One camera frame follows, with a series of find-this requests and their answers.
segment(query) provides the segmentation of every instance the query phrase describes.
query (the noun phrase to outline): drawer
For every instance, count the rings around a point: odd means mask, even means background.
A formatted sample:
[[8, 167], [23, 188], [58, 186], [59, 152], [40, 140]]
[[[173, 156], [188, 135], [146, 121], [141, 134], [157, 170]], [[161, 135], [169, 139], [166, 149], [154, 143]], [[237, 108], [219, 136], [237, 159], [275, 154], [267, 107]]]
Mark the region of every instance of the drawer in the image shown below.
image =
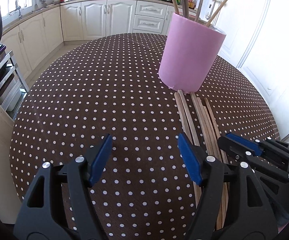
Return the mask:
[[163, 19], [148, 17], [148, 16], [135, 16], [135, 23], [133, 28], [136, 30], [152, 31], [155, 33], [161, 33], [163, 27]]
[[166, 10], [168, 5], [147, 2], [147, 1], [137, 1], [136, 15], [156, 17], [164, 19], [166, 16]]
[[152, 34], [160, 34], [160, 33], [155, 33], [155, 32], [152, 32], [152, 31], [144, 31], [144, 30], [136, 30], [136, 29], [133, 30], [133, 33], [152, 33]]

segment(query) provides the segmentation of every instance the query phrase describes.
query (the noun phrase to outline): kitchen cabinet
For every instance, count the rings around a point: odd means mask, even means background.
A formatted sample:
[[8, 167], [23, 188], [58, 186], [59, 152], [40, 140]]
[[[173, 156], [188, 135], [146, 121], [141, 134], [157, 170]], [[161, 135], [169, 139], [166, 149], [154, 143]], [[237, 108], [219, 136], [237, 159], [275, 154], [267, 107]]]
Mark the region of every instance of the kitchen cabinet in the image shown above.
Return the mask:
[[83, 40], [81, 2], [60, 6], [60, 14], [64, 41]]
[[49, 54], [42, 14], [21, 23], [19, 28], [31, 69], [34, 70]]
[[136, 0], [107, 0], [106, 36], [132, 33]]
[[168, 5], [147, 2], [147, 1], [137, 1], [136, 15], [156, 17], [164, 19], [166, 16]]
[[83, 39], [95, 40], [106, 36], [107, 0], [81, 2]]
[[59, 7], [43, 12], [43, 26], [47, 38], [48, 50], [49, 53], [51, 53], [64, 41]]
[[163, 19], [136, 15], [133, 28], [137, 30], [152, 31], [161, 33], [163, 27]]
[[11, 50], [13, 51], [21, 74], [24, 78], [27, 78], [32, 70], [27, 58], [19, 26], [14, 27], [3, 35], [1, 43], [7, 46], [6, 53]]

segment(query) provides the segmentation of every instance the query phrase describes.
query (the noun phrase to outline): utensil rack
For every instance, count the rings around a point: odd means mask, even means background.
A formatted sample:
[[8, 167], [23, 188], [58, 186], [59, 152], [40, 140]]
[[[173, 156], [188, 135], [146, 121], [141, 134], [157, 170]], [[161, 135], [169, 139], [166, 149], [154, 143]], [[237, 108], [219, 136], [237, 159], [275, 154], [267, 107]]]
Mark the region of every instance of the utensil rack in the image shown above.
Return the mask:
[[[16, 81], [16, 83], [14, 84], [14, 86], [11, 88], [11, 90], [9, 91], [8, 95], [6, 96], [6, 98], [4, 99], [4, 101], [0, 104], [1, 107], [3, 108], [4, 111], [6, 111], [6, 113], [13, 119], [16, 119], [17, 113], [20, 109], [21, 103], [24, 100], [24, 98], [26, 97], [27, 93], [29, 92], [29, 87], [25, 81], [25, 79], [23, 78], [19, 66], [17, 64], [16, 58], [13, 54], [12, 51], [10, 51], [8, 54], [6, 54], [6, 56], [1, 60], [0, 62], [0, 70], [6, 65], [6, 68], [8, 68], [8, 72], [5, 74], [5, 76], [0, 80], [0, 89], [1, 87], [4, 85], [4, 83], [6, 82], [6, 80], [14, 73], [15, 75], [17, 75], [18, 80]], [[14, 107], [14, 109], [12, 111], [7, 111], [7, 108], [9, 107], [9, 105], [11, 104], [12, 100], [14, 99], [14, 97], [16, 96], [16, 92], [17, 90], [20, 90], [21, 92], [21, 97], [19, 98], [18, 102], [16, 103], [16, 106]]]

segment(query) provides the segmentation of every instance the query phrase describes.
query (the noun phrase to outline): countertop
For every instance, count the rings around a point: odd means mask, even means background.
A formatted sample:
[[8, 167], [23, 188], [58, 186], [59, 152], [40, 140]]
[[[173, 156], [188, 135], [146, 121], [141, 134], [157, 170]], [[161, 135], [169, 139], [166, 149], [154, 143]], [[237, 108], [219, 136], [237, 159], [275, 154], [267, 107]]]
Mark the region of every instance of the countertop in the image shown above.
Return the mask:
[[[61, 4], [49, 5], [46, 8], [42, 8], [42, 9], [39, 9], [39, 10], [37, 10], [35, 12], [23, 15], [22, 19], [17, 19], [15, 21], [11, 22], [10, 24], [4, 26], [3, 27], [3, 35], [6, 34], [8, 31], [12, 30], [14, 27], [16, 27], [19, 24], [23, 23], [24, 21], [26, 21], [26, 20], [28, 20], [28, 19], [30, 19], [30, 18], [32, 18], [32, 17], [34, 17], [34, 16], [36, 16], [36, 15], [38, 15], [40, 13], [43, 13], [45, 11], [51, 10], [53, 8], [56, 8], [56, 7], [59, 7], [59, 6], [62, 6], [62, 5], [76, 3], [76, 2], [81, 2], [81, 1], [91, 1], [91, 0], [74, 0], [74, 1], [71, 1], [71, 2], [65, 2], [65, 3], [61, 3]], [[160, 0], [139, 0], [139, 1], [150, 1], [150, 2], [155, 2], [155, 3], [160, 3], [160, 4], [165, 4], [165, 5], [172, 6], [172, 3], [164, 2], [164, 1], [160, 1]], [[192, 13], [196, 13], [196, 10], [193, 10], [193, 9], [189, 9], [189, 11], [192, 12]]]

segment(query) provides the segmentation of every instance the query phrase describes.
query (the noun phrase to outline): blue gripper pad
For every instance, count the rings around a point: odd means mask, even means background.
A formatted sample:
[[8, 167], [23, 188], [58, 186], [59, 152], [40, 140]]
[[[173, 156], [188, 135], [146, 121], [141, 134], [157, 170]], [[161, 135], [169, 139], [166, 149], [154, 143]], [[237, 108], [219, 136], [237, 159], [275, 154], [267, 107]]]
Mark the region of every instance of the blue gripper pad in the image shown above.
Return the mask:
[[227, 133], [226, 136], [238, 143], [241, 143], [242, 145], [250, 148], [251, 150], [254, 150], [254, 153], [256, 156], [261, 156], [262, 150], [259, 148], [258, 144], [255, 142], [248, 141], [247, 139], [242, 138], [241, 136], [238, 136], [234, 133]]
[[178, 148], [180, 154], [182, 155], [191, 180], [197, 185], [200, 185], [202, 183], [200, 163], [198, 162], [190, 146], [191, 142], [187, 140], [183, 133], [180, 133], [178, 137]]
[[93, 186], [101, 178], [102, 171], [112, 151], [112, 136], [110, 134], [103, 140], [102, 146], [91, 165], [89, 183]]

